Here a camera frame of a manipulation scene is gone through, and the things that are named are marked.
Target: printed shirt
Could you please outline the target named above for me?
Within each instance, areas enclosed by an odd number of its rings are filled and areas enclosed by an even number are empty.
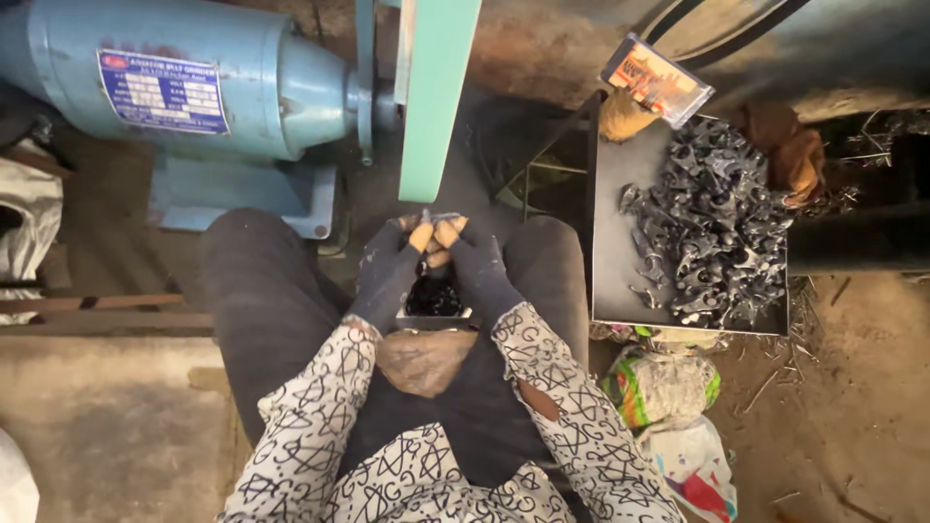
[[[526,408],[595,521],[684,522],[610,400],[532,305],[510,310],[492,338],[505,377],[558,405],[556,421]],[[260,400],[265,433],[217,521],[575,521],[533,463],[495,489],[470,485],[440,423],[400,434],[337,482],[380,340],[347,316],[300,375]]]

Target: glove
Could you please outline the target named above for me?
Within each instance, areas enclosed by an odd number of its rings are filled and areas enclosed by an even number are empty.
[[[349,314],[371,324],[382,336],[388,333],[407,293],[417,281],[417,264],[432,237],[432,224],[422,223],[404,241],[404,231],[390,220],[365,245],[358,275],[358,295]]]
[[[474,229],[469,221],[460,234],[453,224],[440,221],[436,240],[452,254],[462,290],[476,302],[475,312],[493,326],[525,299],[507,277],[498,239]]]

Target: worker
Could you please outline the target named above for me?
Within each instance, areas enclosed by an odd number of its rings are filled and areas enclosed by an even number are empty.
[[[538,217],[503,252],[472,221],[406,238],[398,221],[375,234],[351,300],[277,217],[239,209],[206,231],[206,300],[255,445],[217,521],[684,521],[572,357],[588,327],[575,232]],[[426,398],[375,360],[431,238],[482,331]]]

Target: brown cloth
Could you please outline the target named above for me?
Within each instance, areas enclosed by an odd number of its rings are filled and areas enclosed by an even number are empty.
[[[806,129],[798,114],[776,101],[748,101],[736,120],[746,139],[769,158],[769,186],[790,191],[784,203],[801,207],[822,191],[826,156],[820,133]]]
[[[615,88],[601,105],[598,130],[609,141],[624,141],[660,116],[644,109],[626,89]]]

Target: black glove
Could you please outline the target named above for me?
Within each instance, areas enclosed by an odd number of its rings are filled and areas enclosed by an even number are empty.
[[[407,293],[417,281],[417,263],[432,238],[432,225],[418,226],[410,239],[391,220],[365,245],[358,275],[358,295],[349,314],[370,323],[383,336],[393,324]]]
[[[498,239],[493,235],[476,232],[471,221],[461,234],[448,221],[440,221],[436,240],[452,253],[462,290],[475,300],[475,312],[490,326],[525,301],[507,278]]]

